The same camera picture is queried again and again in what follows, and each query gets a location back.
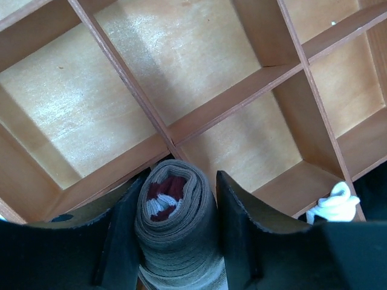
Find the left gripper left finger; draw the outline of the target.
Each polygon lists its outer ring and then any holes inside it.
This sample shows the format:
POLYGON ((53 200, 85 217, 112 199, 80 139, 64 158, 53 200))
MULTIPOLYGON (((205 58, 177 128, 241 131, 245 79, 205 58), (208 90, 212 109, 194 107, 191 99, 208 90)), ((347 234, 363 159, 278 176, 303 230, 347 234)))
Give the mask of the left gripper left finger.
POLYGON ((140 249, 134 233, 137 199, 147 174, 49 222, 42 233, 31 289, 135 289, 140 249))

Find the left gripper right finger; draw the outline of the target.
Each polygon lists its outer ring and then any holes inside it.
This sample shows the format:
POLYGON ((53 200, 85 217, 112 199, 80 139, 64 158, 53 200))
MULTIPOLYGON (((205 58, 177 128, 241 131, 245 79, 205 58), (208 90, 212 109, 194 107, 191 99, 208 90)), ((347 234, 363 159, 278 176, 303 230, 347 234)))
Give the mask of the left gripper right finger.
POLYGON ((245 191, 225 171, 216 174, 221 246, 229 289, 301 289, 307 282, 294 234, 305 222, 245 191))

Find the brown striped sock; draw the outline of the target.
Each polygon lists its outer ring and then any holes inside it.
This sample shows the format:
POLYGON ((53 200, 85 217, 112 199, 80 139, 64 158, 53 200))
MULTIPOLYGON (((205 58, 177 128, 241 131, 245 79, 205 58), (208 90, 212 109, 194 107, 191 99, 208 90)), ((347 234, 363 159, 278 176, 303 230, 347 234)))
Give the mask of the brown striped sock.
POLYGON ((135 233, 143 252, 140 276, 151 289, 227 289, 216 201, 207 176, 169 159, 146 178, 135 233))

